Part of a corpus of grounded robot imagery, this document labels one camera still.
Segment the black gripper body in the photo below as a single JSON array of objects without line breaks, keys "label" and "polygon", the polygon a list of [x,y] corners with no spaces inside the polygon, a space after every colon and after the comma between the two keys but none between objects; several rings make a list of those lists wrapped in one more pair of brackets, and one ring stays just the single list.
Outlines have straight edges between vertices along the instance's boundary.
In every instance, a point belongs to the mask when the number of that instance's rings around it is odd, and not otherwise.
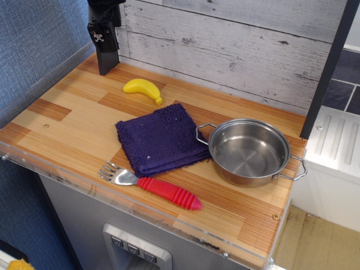
[{"label": "black gripper body", "polygon": [[88,1],[87,29],[96,49],[101,53],[117,52],[115,27],[121,26],[121,1]]}]

